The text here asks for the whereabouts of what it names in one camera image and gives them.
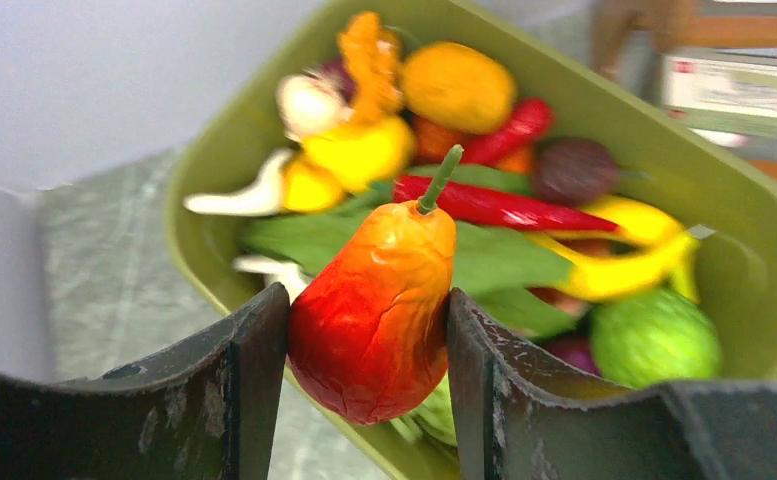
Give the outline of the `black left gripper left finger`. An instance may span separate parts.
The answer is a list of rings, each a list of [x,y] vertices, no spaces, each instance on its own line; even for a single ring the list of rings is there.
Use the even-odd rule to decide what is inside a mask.
[[[0,479],[263,479],[289,298],[273,284],[229,316],[95,379],[0,374]]]

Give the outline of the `red pepper toy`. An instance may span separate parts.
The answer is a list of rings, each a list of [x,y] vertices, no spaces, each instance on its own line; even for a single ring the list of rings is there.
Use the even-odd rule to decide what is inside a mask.
[[[374,209],[291,306],[291,371],[351,423],[408,413],[445,375],[457,226],[436,201],[463,152],[449,150],[419,199]]]

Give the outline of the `green leafy vegetable toy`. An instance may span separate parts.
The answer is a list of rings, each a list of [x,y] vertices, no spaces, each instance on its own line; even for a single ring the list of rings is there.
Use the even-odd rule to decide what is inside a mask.
[[[427,438],[456,447],[449,378],[443,377],[426,399],[409,413],[392,419],[390,425],[409,443]]]

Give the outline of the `purple onion toy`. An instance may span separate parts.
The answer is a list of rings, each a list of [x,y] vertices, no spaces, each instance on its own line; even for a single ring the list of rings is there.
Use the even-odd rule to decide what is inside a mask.
[[[578,334],[568,334],[546,341],[542,347],[562,361],[597,377],[602,373],[597,368],[591,353],[589,339]]]

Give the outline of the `flat green leaf toy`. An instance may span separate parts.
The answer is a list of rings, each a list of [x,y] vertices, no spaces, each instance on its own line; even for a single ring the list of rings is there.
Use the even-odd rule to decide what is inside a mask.
[[[241,234],[240,244],[249,253],[298,264],[312,281],[363,220],[390,203],[388,187],[386,182],[374,182],[367,192],[327,213],[256,220]],[[533,341],[576,327],[578,317],[543,302],[531,291],[565,279],[571,270],[569,261],[515,230],[453,220],[457,246],[451,288],[459,288],[495,320]]]

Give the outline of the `white mushroom toy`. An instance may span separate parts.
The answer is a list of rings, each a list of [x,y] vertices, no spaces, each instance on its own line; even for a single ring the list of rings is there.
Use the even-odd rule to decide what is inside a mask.
[[[283,167],[294,155],[289,148],[274,150],[246,187],[226,194],[198,193],[183,199],[183,206],[196,214],[263,217],[281,212],[284,197]]]
[[[311,281],[298,264],[262,255],[237,257],[233,260],[232,267],[236,271],[261,275],[266,286],[273,283],[282,284],[288,292],[290,303],[294,302]]]

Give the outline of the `small green lime toy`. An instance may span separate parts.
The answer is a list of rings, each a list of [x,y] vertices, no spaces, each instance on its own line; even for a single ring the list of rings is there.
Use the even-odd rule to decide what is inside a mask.
[[[602,376],[634,389],[666,380],[715,378],[723,363],[715,323],[667,288],[596,307],[589,339]]]

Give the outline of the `long red chili toy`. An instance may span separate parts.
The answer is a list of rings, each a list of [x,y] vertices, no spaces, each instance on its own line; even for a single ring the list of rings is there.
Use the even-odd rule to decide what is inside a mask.
[[[518,231],[616,232],[617,223],[526,195],[449,181],[436,200],[453,219]]]

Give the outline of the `yellow banana pepper toy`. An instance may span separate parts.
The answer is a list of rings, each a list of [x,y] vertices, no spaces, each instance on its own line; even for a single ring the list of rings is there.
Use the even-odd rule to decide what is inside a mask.
[[[606,302],[650,290],[665,280],[677,293],[697,303],[694,261],[699,240],[664,211],[637,200],[609,195],[582,211],[618,225],[614,232],[528,233],[526,237],[573,264],[560,291],[589,302]],[[598,256],[568,244],[610,240],[632,246],[631,253]]]

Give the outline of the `dark red beet toy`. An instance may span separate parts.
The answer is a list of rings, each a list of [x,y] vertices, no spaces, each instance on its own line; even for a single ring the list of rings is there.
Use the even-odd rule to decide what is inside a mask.
[[[538,198],[571,207],[589,204],[614,191],[620,169],[602,144],[578,137],[561,138],[535,160],[533,190]]]

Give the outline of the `yellow lemon toy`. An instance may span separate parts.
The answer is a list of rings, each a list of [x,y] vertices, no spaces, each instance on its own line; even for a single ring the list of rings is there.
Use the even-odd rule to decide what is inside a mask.
[[[399,116],[364,127],[340,125],[304,138],[300,145],[317,166],[329,171],[349,193],[390,180],[405,170],[416,153],[411,127]]]

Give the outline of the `olive green plastic bin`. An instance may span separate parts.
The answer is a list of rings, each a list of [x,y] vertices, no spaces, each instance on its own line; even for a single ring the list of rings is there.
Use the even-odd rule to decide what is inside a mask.
[[[228,312],[260,283],[229,266],[239,221],[203,219],[184,209],[183,197],[230,188],[254,175],[258,161],[282,141],[273,83],[298,66],[326,59],[335,31],[361,10],[381,13],[407,44],[451,39],[503,61],[515,69],[523,90],[552,104],[559,132],[607,141],[622,149],[626,164],[646,171],[645,179],[625,182],[627,196],[714,228],[696,278],[725,346],[725,373],[777,380],[777,183],[468,1],[328,2],[187,149],[167,189],[165,237],[176,266],[210,304]]]

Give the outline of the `white garlic bulb toy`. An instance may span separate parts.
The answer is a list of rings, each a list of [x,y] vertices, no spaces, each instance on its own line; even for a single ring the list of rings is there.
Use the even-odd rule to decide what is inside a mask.
[[[340,84],[313,72],[282,78],[276,88],[276,104],[285,136],[297,143],[346,122],[352,112]]]

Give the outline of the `yellow potato toy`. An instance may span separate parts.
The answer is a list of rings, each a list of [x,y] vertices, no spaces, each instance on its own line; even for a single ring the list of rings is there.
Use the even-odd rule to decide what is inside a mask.
[[[402,67],[409,110],[443,127],[471,134],[497,130],[518,95],[513,75],[478,50],[435,42],[415,50]]]

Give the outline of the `orange ginger root toy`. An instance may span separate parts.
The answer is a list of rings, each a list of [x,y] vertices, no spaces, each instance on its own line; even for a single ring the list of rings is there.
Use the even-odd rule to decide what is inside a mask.
[[[369,125],[398,113],[403,107],[397,86],[402,45],[379,14],[363,11],[353,16],[337,35],[337,45],[355,85],[348,122]]]

